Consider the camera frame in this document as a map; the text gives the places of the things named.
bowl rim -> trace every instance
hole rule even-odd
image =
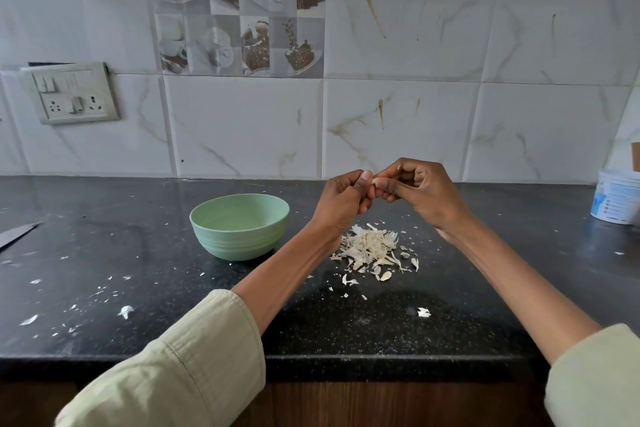
[[[277,199],[278,201],[282,201],[287,206],[287,212],[284,214],[284,216],[282,216],[281,218],[273,221],[272,223],[268,223],[267,225],[262,225],[261,227],[247,228],[247,229],[244,229],[244,230],[217,230],[215,228],[203,227],[202,225],[199,225],[198,223],[195,223],[193,221],[193,213],[196,211],[196,209],[200,208],[201,206],[204,206],[205,204],[209,204],[212,201],[216,201],[218,199],[223,199],[225,197],[231,197],[231,196],[261,196],[261,197],[268,196],[269,198],[273,197],[273,198]],[[273,225],[278,224],[280,221],[284,220],[287,216],[289,216],[289,213],[291,213],[291,206],[289,206],[289,203],[287,203],[281,197],[273,196],[273,194],[264,194],[264,193],[258,193],[258,192],[238,192],[237,194],[225,194],[224,196],[214,197],[213,199],[208,199],[207,201],[204,201],[203,203],[198,204],[189,213],[189,221],[191,221],[191,226],[194,229],[197,227],[197,228],[199,228],[201,230],[207,230],[207,231],[210,231],[210,232],[217,232],[217,233],[252,232],[252,231],[255,231],[255,230],[265,229],[267,227],[272,227]]]

shirt cuff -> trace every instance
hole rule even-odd
[[[619,324],[592,334],[556,360],[545,406],[558,426],[640,425],[640,339]]]
[[[264,388],[260,331],[231,291],[212,291],[159,339],[191,375],[215,425],[231,424]]]

wall outlet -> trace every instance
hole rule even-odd
[[[120,119],[104,63],[25,67],[22,83],[43,124]]]

kitchen counter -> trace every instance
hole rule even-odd
[[[291,205],[284,241],[309,220],[322,188],[319,181],[0,178],[0,231],[42,221],[0,252],[0,378],[89,381],[264,260],[229,263],[207,253],[189,224],[197,204],[238,192],[282,197]],[[590,217],[592,187],[460,189],[588,314],[640,332],[639,234]],[[347,287],[344,264],[324,261],[262,337],[268,381],[544,380],[548,365],[508,307],[406,203],[376,201],[357,223],[406,231],[399,245],[417,252],[419,272],[397,271],[388,282],[356,273],[360,283]],[[128,320],[118,316],[125,305],[135,309]],[[418,307],[432,316],[419,318]]]

plastic container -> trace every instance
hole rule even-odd
[[[605,169],[599,171],[598,176],[591,216],[619,225],[637,224],[640,220],[640,172]]]
[[[289,205],[269,194],[230,194],[196,206],[189,214],[200,244],[231,261],[260,257],[273,248],[287,226]]]

